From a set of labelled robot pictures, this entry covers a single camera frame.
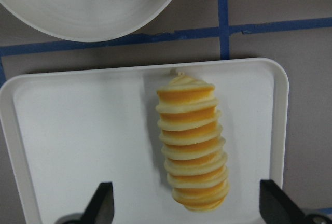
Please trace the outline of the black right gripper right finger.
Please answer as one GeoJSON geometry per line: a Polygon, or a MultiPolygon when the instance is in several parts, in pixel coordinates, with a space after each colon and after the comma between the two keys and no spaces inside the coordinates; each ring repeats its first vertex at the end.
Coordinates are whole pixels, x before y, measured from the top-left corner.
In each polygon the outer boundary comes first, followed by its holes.
{"type": "Polygon", "coordinates": [[[261,180],[259,212],[265,223],[311,223],[273,180],[261,180]]]}

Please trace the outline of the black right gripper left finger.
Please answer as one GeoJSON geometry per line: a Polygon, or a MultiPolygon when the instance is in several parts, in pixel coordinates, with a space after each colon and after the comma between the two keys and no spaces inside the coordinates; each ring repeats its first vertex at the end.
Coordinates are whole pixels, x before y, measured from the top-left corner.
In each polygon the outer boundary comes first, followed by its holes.
{"type": "Polygon", "coordinates": [[[114,215],[113,184],[100,183],[81,217],[81,223],[112,223],[114,215]]]}

